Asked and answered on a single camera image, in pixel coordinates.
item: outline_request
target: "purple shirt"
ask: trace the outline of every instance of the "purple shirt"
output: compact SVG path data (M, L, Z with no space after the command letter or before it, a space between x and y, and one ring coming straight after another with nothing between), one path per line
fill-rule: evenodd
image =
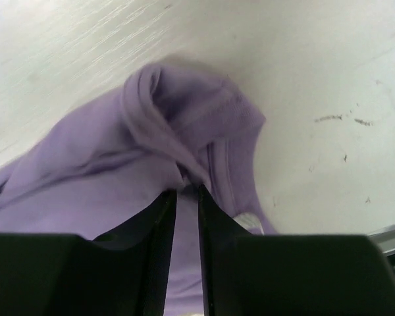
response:
M253 152L263 115L224 78L147 65L68 114L0 169L0 232L70 232L93 239L180 193L165 315L203 313L198 203L204 183L231 217L254 213Z

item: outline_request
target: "purple cloth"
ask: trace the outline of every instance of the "purple cloth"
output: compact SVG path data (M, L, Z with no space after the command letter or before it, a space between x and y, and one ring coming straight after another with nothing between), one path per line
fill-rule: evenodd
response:
M147 65L68 114L28 153L0 169L0 232L70 232L93 239L180 194L165 315L203 313L198 203L204 183L231 217L256 214L253 152L263 115L226 79Z

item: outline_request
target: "dark spot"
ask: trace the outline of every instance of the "dark spot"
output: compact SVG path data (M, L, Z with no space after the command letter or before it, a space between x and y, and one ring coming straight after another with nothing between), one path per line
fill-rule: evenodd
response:
M323 122L325 120L342 120L342 115L328 115L327 117L316 118L315 123Z
M372 122L367 122L365 120L360 120L359 118L354 119L358 124L364 125L364 126L373 126Z

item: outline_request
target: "white table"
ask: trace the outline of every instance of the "white table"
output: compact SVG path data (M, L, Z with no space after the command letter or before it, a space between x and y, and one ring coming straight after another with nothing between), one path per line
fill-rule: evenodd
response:
M255 179L281 232L395 223L395 0L0 0L0 165L159 59L267 116Z

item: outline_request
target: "black plastic part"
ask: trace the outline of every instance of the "black plastic part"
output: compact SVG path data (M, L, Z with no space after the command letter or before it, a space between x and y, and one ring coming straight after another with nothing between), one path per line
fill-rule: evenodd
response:
M163 315L176 192L95 241L0 234L0 316Z
M366 236L252 236L199 188L205 316L395 316L395 278Z

